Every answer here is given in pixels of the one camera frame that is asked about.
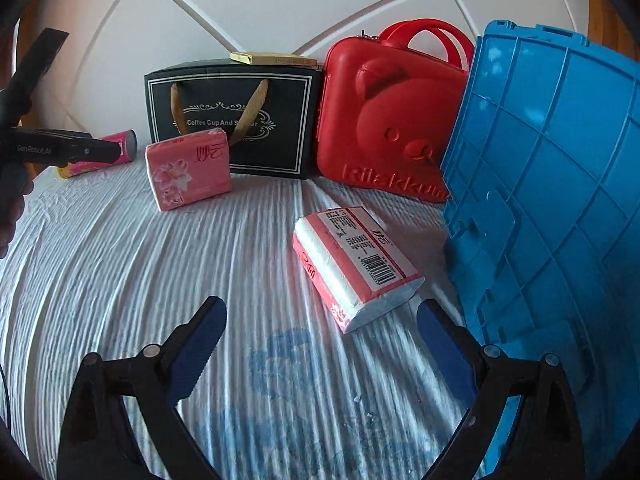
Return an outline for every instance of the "blue plastic crate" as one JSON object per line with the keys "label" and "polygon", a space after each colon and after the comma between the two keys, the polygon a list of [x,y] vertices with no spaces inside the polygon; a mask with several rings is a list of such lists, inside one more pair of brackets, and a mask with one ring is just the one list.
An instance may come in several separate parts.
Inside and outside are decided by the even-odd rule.
{"label": "blue plastic crate", "polygon": [[639,76],[575,32],[492,22],[442,165],[468,328],[560,356],[590,477],[640,417]]}

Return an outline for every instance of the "red handle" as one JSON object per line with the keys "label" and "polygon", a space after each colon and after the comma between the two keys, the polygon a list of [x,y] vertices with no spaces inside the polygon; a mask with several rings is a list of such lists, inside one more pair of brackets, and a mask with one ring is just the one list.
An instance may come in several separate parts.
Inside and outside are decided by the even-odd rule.
{"label": "red handle", "polygon": [[391,36],[391,33],[396,30],[396,28],[400,27],[400,25],[404,25],[405,23],[409,23],[411,20],[404,20],[404,22],[397,22],[394,23],[393,25],[389,25],[385,30],[383,30],[382,32],[380,32],[378,39],[380,41],[386,41],[389,39],[389,36]]}
{"label": "red handle", "polygon": [[387,27],[380,35],[380,39],[386,46],[407,48],[409,42],[414,38],[414,36],[424,30],[430,32],[442,42],[445,50],[447,51],[447,59],[449,62],[461,68],[462,61],[460,60],[460,54],[458,53],[455,45],[453,45],[453,42],[446,34],[444,34],[443,30],[450,33],[454,38],[456,38],[456,40],[458,40],[458,42],[460,42],[462,50],[464,50],[466,55],[466,65],[468,68],[471,67],[471,62],[474,56],[473,43],[471,43],[471,40],[469,40],[469,38],[466,37],[458,28],[454,27],[450,23],[443,22],[442,20],[425,18],[423,20],[411,20],[396,23],[391,27]]}

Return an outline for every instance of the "wrinkled fabric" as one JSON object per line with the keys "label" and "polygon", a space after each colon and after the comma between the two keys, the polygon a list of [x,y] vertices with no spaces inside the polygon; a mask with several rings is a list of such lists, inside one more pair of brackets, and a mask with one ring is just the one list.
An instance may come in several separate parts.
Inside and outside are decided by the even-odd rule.
{"label": "wrinkled fabric", "polygon": [[[441,208],[324,178],[233,185],[158,212],[140,155],[36,180],[0,263],[0,360],[14,437],[45,478],[82,357],[162,343],[207,296],[225,300],[226,331],[178,410],[223,478],[421,478],[452,435],[462,409],[416,330],[419,301],[343,335],[291,247],[298,218],[363,205],[425,272],[420,295],[455,313]],[[150,470],[166,477],[126,404]]]}

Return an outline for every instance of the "white wall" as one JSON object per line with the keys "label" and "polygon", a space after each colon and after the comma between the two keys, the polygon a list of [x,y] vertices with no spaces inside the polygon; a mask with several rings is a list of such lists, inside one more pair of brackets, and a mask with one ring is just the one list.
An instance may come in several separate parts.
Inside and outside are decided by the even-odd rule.
{"label": "white wall", "polygon": [[[228,50],[324,60],[340,38],[422,17],[473,38],[494,19],[586,33],[588,0],[44,0],[39,26],[71,34],[34,102],[46,126],[97,137],[133,128],[144,145],[145,73]],[[412,46],[444,56],[428,33]]]}

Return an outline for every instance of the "tissue pack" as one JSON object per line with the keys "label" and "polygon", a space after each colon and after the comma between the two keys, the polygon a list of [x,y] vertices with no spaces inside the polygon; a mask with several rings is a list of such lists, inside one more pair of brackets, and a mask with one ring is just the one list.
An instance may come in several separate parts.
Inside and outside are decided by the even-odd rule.
{"label": "tissue pack", "polygon": [[160,211],[231,191],[229,146],[220,128],[152,144],[145,158]]}
{"label": "tissue pack", "polygon": [[408,301],[424,282],[363,207],[301,218],[293,247],[343,333]]}

